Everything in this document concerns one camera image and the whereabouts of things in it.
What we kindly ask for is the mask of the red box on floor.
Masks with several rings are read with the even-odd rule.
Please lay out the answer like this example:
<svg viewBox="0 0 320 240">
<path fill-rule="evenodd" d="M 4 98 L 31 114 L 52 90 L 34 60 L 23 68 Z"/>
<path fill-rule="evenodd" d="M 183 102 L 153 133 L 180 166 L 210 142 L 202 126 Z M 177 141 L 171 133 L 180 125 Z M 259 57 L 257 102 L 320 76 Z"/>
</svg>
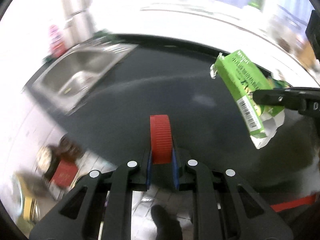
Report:
<svg viewBox="0 0 320 240">
<path fill-rule="evenodd" d="M 61 160 L 50 182 L 60 188 L 66 189 L 71 186 L 77 172 L 78 167 L 76 163 Z"/>
</svg>

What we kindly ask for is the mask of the stainless steel sink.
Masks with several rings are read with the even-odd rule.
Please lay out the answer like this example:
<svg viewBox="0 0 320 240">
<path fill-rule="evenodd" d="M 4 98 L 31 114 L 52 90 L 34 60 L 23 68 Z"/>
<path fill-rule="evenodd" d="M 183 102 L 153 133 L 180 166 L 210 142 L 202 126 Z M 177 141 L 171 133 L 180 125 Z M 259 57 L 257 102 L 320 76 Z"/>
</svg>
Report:
<svg viewBox="0 0 320 240">
<path fill-rule="evenodd" d="M 34 81 L 33 89 L 63 113 L 70 113 L 136 47 L 110 42 L 76 45 L 49 65 Z"/>
</svg>

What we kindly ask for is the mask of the chrome faucet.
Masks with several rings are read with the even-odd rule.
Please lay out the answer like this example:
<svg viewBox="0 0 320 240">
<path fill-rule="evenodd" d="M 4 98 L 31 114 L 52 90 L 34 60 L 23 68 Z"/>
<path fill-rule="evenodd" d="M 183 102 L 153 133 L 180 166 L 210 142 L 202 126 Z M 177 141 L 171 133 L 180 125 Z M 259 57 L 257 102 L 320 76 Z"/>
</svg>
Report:
<svg viewBox="0 0 320 240">
<path fill-rule="evenodd" d="M 69 9 L 66 10 L 66 27 L 71 31 L 75 42 L 82 42 L 94 36 L 95 25 L 90 7 L 92 0 L 73 0 Z"/>
</svg>

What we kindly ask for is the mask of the pink red detergent bottle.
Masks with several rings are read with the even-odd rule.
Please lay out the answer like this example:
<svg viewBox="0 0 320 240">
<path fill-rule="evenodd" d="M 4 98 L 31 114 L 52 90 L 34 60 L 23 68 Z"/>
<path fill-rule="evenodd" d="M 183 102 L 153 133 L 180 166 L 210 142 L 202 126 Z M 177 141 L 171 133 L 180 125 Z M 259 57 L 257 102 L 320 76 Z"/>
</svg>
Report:
<svg viewBox="0 0 320 240">
<path fill-rule="evenodd" d="M 56 25 L 52 25 L 49 29 L 50 32 L 50 52 L 54 58 L 62 56 L 66 51 L 66 45 L 63 40 L 62 34 Z"/>
</svg>

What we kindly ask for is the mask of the dark green cloth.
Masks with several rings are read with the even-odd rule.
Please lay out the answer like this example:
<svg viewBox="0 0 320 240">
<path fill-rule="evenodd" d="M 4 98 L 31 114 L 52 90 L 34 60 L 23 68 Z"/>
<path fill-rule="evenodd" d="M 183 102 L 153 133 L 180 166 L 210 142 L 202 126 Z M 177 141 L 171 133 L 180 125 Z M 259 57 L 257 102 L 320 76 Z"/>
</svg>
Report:
<svg viewBox="0 0 320 240">
<path fill-rule="evenodd" d="M 117 35 L 107 31 L 107 30 L 100 30 L 94 33 L 93 40 L 99 43 L 119 43 L 120 39 Z"/>
</svg>

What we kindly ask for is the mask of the red plastic bottle cap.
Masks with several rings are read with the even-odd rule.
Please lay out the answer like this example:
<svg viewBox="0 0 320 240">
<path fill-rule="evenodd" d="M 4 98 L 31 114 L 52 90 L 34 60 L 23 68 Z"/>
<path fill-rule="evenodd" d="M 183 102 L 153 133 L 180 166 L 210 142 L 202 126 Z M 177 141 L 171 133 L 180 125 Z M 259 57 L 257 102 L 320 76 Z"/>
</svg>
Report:
<svg viewBox="0 0 320 240">
<path fill-rule="evenodd" d="M 168 164 L 172 159 L 172 134 L 167 115 L 150 116 L 150 139 L 152 163 Z"/>
</svg>

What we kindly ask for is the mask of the red kitchen cabinet front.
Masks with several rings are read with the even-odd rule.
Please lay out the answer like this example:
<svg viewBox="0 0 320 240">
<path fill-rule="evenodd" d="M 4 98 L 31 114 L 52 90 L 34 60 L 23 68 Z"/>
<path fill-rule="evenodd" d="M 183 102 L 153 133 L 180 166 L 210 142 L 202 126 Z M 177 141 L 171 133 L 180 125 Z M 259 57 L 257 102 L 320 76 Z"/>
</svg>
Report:
<svg viewBox="0 0 320 240">
<path fill-rule="evenodd" d="M 319 198 L 319 193 L 312 194 L 303 198 L 295 199 L 289 202 L 283 202 L 279 204 L 271 205 L 271 208 L 275 212 L 281 212 L 288 209 L 293 209 L 303 205 L 313 205 Z"/>
</svg>

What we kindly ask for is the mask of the green milk carton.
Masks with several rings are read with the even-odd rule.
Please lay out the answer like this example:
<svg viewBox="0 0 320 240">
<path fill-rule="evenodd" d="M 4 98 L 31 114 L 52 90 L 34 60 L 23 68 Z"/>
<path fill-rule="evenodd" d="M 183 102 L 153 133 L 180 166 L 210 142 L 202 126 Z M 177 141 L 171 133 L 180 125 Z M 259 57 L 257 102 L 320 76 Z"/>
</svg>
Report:
<svg viewBox="0 0 320 240">
<path fill-rule="evenodd" d="M 266 146 L 283 125 L 285 111 L 284 107 L 257 104 L 253 100 L 253 93 L 261 89 L 273 89 L 278 81 L 266 78 L 242 50 L 226 56 L 219 53 L 210 67 L 211 78 L 217 75 L 236 102 L 255 148 Z"/>
</svg>

